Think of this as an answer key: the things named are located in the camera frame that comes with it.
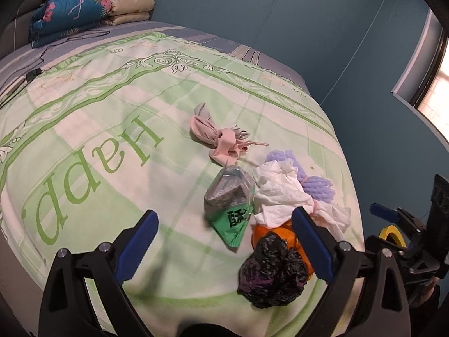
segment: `pink cloth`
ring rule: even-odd
[[[214,146],[214,149],[209,151],[209,156],[222,166],[235,164],[240,153],[248,151],[252,144],[268,145],[246,140],[250,133],[237,126],[217,128],[205,103],[198,105],[194,112],[195,115],[190,119],[190,130],[200,141]]]

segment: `green packaging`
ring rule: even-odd
[[[238,247],[252,212],[255,184],[239,166],[223,167],[204,196],[206,218],[230,247]]]

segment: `screw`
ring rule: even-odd
[[[111,244],[109,242],[103,242],[98,246],[98,249],[102,252],[108,252],[111,249]]]
[[[59,258],[65,257],[66,254],[67,254],[67,249],[60,249],[60,250],[58,251],[58,253],[57,253],[57,255],[58,255]]]
[[[341,241],[338,246],[340,247],[340,249],[344,252],[350,251],[351,250],[351,244],[349,242],[346,241]]]
[[[382,249],[382,254],[385,257],[390,258],[391,256],[393,256],[393,252],[391,251],[391,249]]]

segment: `gray headboard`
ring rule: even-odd
[[[0,37],[0,59],[28,44],[30,20],[42,0],[25,0]]]

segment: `yellow tape roll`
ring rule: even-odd
[[[388,226],[382,229],[380,231],[379,238],[385,241],[393,242],[397,246],[407,247],[402,234],[395,226]]]

